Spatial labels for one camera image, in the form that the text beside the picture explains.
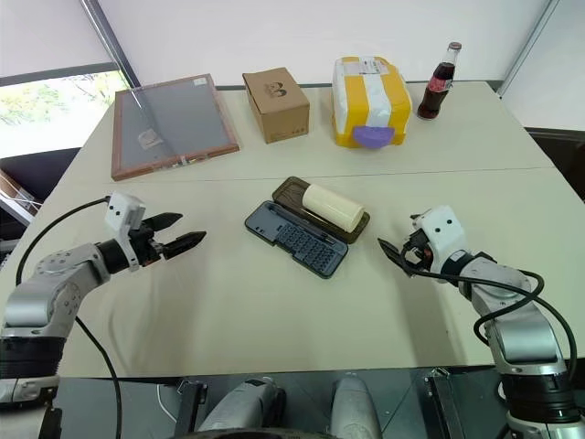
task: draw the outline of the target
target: cylindrical object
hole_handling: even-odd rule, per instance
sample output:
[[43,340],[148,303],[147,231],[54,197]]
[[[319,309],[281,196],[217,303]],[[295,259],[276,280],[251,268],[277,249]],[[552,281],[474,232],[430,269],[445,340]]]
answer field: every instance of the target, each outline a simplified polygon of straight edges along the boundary
[[449,43],[447,53],[432,74],[431,80],[424,91],[424,99],[419,105],[417,115],[423,119],[434,119],[439,114],[442,100],[451,88],[455,74],[455,62],[461,50],[461,43]]
[[5,337],[0,339],[0,378],[50,377],[63,356],[62,337]]
[[109,274],[121,272],[130,266],[122,247],[116,240],[98,242],[95,245],[101,253]]
[[361,204],[317,185],[304,191],[303,206],[348,233],[354,231],[364,215]]
[[510,414],[531,423],[576,423],[580,419],[569,374],[502,375]]

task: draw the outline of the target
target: floor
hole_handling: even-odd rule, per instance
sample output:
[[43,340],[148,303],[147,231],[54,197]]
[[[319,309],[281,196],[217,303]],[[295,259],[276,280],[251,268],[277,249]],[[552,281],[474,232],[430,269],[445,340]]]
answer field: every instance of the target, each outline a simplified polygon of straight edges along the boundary
[[[446,437],[425,381],[430,374],[431,369],[357,372],[370,389],[385,439]],[[343,371],[268,374],[287,392],[284,425],[326,432],[333,384],[345,375]],[[197,380],[209,387],[207,408],[211,410],[247,378],[250,376],[229,375]],[[497,373],[493,369],[458,373],[450,375],[449,380],[465,437],[493,439],[505,421],[505,407],[495,395]],[[170,413],[178,413],[180,396],[176,388],[161,386],[161,400]],[[114,401],[113,386],[108,380],[63,379],[55,401],[55,406],[63,409],[62,439],[113,437]],[[173,435],[175,424],[161,410],[155,384],[123,382],[122,403],[124,439],[163,439]]]

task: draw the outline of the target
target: metal pole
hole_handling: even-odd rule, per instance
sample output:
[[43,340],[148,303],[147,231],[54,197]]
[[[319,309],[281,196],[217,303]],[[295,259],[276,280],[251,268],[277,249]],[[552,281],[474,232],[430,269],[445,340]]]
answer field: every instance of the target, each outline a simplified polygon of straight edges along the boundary
[[130,88],[140,87],[140,82],[122,50],[118,38],[113,33],[112,27],[103,10],[101,10],[100,2],[98,0],[80,0],[80,3],[88,15],[98,37],[100,37],[101,43],[108,51],[110,57],[118,64]]
[[540,37],[542,29],[544,29],[544,27],[547,25],[548,19],[550,18],[550,16],[552,16],[553,12],[555,12],[558,2],[560,2],[560,0],[548,0],[547,5],[545,6],[544,10],[542,11],[542,14],[540,15],[540,18],[538,19],[536,25],[532,29],[532,32],[528,36],[525,45],[522,47],[520,53],[516,57],[514,64],[512,64],[512,67],[504,76],[504,82],[502,82],[502,85],[497,90],[497,94],[499,94],[500,96],[504,95],[505,91],[510,86],[510,83],[516,77],[516,74],[520,70],[520,67],[522,66],[522,64],[524,64],[524,61],[528,57],[530,50],[532,50],[532,47],[538,40],[538,37]]

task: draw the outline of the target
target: white cylinder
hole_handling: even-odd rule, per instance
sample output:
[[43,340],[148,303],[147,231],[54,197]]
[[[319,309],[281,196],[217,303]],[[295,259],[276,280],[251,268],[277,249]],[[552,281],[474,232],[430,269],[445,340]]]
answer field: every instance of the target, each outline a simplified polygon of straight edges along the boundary
[[317,185],[304,191],[303,206],[348,233],[354,231],[364,215],[361,204]]

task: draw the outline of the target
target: white tape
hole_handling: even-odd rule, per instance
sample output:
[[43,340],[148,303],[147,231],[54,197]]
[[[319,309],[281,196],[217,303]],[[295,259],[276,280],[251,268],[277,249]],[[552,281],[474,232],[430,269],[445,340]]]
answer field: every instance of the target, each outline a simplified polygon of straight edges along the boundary
[[339,134],[346,131],[347,123],[347,91],[344,75],[344,62],[338,59],[333,72],[333,105],[335,113],[335,129]]
[[344,62],[346,76],[387,75],[388,67],[374,57],[362,57],[359,61]]
[[[359,59],[364,63],[373,63],[373,57],[363,57]],[[390,122],[392,114],[392,104],[388,99],[384,83],[380,75],[363,75],[364,85],[366,86],[367,105],[369,113],[367,115],[367,126],[386,127]]]
[[196,78],[193,80],[193,85],[197,86],[197,85],[205,85],[207,84],[207,79],[206,78]]

